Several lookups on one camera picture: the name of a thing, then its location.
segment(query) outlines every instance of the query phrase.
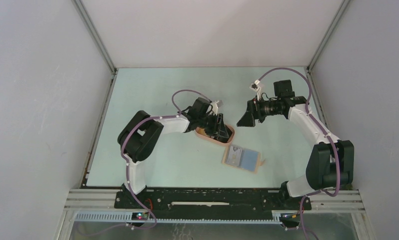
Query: black end effector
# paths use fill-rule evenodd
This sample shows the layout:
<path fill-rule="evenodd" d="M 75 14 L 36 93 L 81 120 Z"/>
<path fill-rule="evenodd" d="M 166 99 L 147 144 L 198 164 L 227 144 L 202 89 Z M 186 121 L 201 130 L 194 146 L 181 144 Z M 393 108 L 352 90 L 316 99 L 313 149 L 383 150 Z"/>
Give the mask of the black end effector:
<path fill-rule="evenodd" d="M 223 122 L 223 114 L 210 114 L 210 111 L 207 111 L 209 107 L 209 101 L 198 97 L 187 112 L 182 112 L 182 115 L 189 121 L 186 132 L 202 128 L 208 136 L 219 142 L 227 143 L 232 131 Z"/>
<path fill-rule="evenodd" d="M 117 142 L 120 144 L 120 148 L 126 137 L 129 135 L 130 131 L 142 120 L 149 118 L 145 111 L 138 111 L 126 127 L 118 135 Z M 143 123 L 137 131 L 128 140 L 126 147 L 124 148 L 124 153 L 128 154 L 134 163 L 138 161 L 143 161 L 150 156 L 153 149 L 160 137 L 163 130 L 163 125 L 155 120 L 149 120 Z"/>
<path fill-rule="evenodd" d="M 291 80 L 282 80 L 273 83 L 275 98 L 264 100 L 256 97 L 246 103 L 246 111 L 236 123 L 238 127 L 255 127 L 256 120 L 264 122 L 266 116 L 284 115 L 288 119 L 290 107 L 305 104 L 303 96 L 295 96 L 292 91 Z"/>
<path fill-rule="evenodd" d="M 354 145 L 349 140 L 335 143 L 338 149 L 340 185 L 353 182 L 354 168 Z M 311 156 L 305 169 L 307 182 L 314 190 L 335 187 L 337 184 L 337 171 L 334 158 L 334 150 L 330 143 L 319 143 L 314 145 Z"/>

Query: black base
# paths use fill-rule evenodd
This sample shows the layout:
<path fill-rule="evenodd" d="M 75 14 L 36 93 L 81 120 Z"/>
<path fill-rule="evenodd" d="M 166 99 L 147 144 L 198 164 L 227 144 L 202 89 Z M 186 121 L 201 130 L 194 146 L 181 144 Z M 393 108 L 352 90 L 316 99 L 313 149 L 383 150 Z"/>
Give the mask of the black base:
<path fill-rule="evenodd" d="M 272 220 L 272 210 L 299 210 L 301 197 L 283 200 L 278 188 L 147 187 L 137 195 L 159 219 Z M 141 209 L 122 185 L 114 208 Z M 223 202 L 229 205 L 172 205 L 172 202 Z M 304 209 L 311 203 L 304 201 Z"/>

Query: light green tabletop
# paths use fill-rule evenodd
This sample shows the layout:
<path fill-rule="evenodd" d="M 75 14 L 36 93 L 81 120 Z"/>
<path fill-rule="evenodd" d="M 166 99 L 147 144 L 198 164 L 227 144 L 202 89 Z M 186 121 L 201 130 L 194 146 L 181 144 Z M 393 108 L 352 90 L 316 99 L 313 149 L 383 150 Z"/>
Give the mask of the light green tabletop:
<path fill-rule="evenodd" d="M 139 110 L 151 116 L 173 115 L 172 94 L 180 89 L 222 100 L 219 112 L 235 128 L 234 145 L 255 150 L 265 160 L 256 174 L 222 164 L 225 148 L 200 139 L 194 132 L 161 135 L 145 161 L 149 187 L 272 188 L 306 172 L 312 151 L 300 130 L 284 116 L 268 116 L 255 127 L 236 127 L 255 92 L 250 84 L 270 67 L 120 68 L 94 153 L 87 186 L 117 187 L 125 181 L 126 162 L 117 137 Z M 294 67 L 305 74 L 304 68 Z M 293 72 L 277 70 L 262 83 L 274 97 L 273 82 L 290 79 L 296 96 L 308 95 L 304 80 Z M 175 97 L 181 109 L 198 95 L 181 92 Z M 310 101 L 316 112 L 315 102 Z"/>

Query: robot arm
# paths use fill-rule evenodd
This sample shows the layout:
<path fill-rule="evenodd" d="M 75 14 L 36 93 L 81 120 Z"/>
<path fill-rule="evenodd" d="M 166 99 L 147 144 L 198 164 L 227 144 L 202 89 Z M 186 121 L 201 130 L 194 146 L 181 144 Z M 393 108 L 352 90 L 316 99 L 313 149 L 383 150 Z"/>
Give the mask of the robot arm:
<path fill-rule="evenodd" d="M 263 85 L 255 82 L 251 89 L 257 92 L 257 96 L 247 102 L 247 109 L 243 117 L 236 124 L 238 127 L 254 127 L 255 120 L 262 123 L 266 116 L 284 115 L 287 120 L 294 123 L 301 131 L 307 142 L 312 147 L 305 175 L 284 182 L 282 191 L 286 191 L 290 197 L 300 197 L 316 190 L 335 187 L 337 173 L 333 161 L 333 148 L 328 136 L 334 141 L 340 163 L 340 183 L 350 184 L 353 181 L 354 146 L 349 141 L 341 141 L 332 134 L 318 119 L 317 123 L 311 119 L 310 106 L 306 106 L 303 96 L 295 96 L 290 80 L 274 83 L 276 97 L 264 100 L 261 97 Z"/>
<path fill-rule="evenodd" d="M 232 131 L 223 122 L 223 114 L 218 113 L 222 101 L 207 101 L 199 97 L 194 104 L 182 111 L 180 115 L 171 118 L 149 120 L 142 124 L 130 137 L 124 147 L 124 154 L 129 159 L 129 182 L 134 194 L 140 193 L 145 187 L 145 160 L 163 134 L 188 133 L 196 128 L 203 128 L 211 138 L 226 143 Z M 150 117 L 145 111 L 138 111 L 118 136 L 118 143 L 123 147 L 125 139 L 136 125 Z"/>

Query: white wall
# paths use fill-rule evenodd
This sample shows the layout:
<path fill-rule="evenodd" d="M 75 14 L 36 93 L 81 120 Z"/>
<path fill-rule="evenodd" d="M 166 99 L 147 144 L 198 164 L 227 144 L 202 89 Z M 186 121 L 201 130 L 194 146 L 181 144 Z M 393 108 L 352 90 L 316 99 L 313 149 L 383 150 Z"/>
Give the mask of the white wall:
<path fill-rule="evenodd" d="M 52 239 L 111 73 L 70 0 L 0 1 L 0 239 Z"/>
<path fill-rule="evenodd" d="M 84 0 L 117 67 L 306 66 L 342 0 Z"/>
<path fill-rule="evenodd" d="M 399 0 L 356 0 L 313 71 L 377 238 L 399 239 Z"/>

